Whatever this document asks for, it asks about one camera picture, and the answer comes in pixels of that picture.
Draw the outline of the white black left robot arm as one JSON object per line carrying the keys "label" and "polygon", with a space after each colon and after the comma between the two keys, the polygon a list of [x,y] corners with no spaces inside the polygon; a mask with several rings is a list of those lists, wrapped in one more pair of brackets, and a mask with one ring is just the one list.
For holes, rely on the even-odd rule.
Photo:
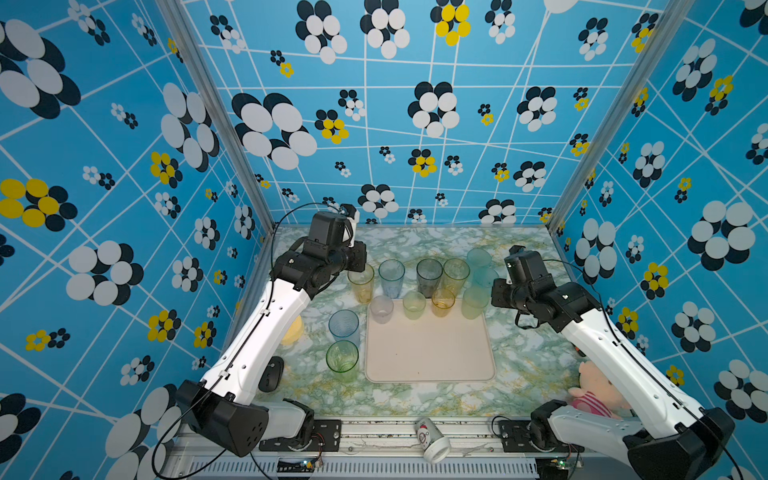
{"label": "white black left robot arm", "polygon": [[220,359],[176,391],[183,419],[197,434],[244,457],[261,441],[311,436],[314,412],[293,400],[255,403],[277,347],[310,302],[344,271],[362,272],[367,253],[355,237],[360,214],[344,204],[320,211],[309,232],[272,263],[261,299]]}

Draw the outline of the pale green textured glass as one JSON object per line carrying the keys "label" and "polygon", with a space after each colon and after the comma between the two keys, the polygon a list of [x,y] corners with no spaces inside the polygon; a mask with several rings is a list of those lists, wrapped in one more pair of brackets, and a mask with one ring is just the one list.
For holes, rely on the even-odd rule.
{"label": "pale green textured glass", "polygon": [[490,290],[473,285],[462,296],[461,313],[469,320],[478,318],[490,302]]}

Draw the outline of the clear textured glass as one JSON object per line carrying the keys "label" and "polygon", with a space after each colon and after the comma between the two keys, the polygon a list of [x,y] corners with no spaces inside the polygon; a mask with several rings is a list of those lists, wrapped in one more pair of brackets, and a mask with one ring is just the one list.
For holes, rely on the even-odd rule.
{"label": "clear textured glass", "polygon": [[386,324],[391,320],[393,312],[394,301],[386,295],[379,295],[371,300],[368,317],[370,321]]}

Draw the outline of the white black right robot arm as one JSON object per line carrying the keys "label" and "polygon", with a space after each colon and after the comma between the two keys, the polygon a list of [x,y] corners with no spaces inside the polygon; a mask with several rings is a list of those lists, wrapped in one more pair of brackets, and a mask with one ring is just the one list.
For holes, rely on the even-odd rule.
{"label": "white black right robot arm", "polygon": [[533,444],[572,444],[630,466],[642,479],[697,479],[727,454],[735,424],[720,408],[706,409],[628,343],[602,304],[582,285],[557,285],[541,255],[521,245],[504,260],[491,303],[547,324],[582,351],[634,412],[615,419],[551,400],[531,415]]}

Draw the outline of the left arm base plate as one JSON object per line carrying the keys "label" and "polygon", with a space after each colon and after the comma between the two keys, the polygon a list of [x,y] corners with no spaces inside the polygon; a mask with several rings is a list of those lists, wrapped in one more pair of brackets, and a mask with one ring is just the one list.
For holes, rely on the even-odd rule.
{"label": "left arm base plate", "polygon": [[275,438],[262,440],[258,449],[261,452],[338,452],[341,433],[341,420],[319,419],[314,421],[312,432],[306,442],[297,438]]}

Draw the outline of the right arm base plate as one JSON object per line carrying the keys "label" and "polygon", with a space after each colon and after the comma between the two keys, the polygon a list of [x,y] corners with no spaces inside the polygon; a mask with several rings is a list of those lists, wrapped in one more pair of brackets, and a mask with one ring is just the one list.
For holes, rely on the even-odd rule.
{"label": "right arm base plate", "polygon": [[581,446],[565,443],[548,444],[546,447],[538,447],[533,443],[529,430],[529,421],[510,420],[496,418],[492,431],[500,439],[505,453],[532,453],[532,454],[556,454],[562,456],[583,453]]}

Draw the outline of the light green textured glass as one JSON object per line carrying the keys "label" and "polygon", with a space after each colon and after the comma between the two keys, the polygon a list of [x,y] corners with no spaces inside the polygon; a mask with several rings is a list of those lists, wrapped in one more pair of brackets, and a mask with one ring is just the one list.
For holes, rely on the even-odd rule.
{"label": "light green textured glass", "polygon": [[410,320],[418,320],[424,314],[426,297],[419,291],[409,291],[402,299],[405,316]]}

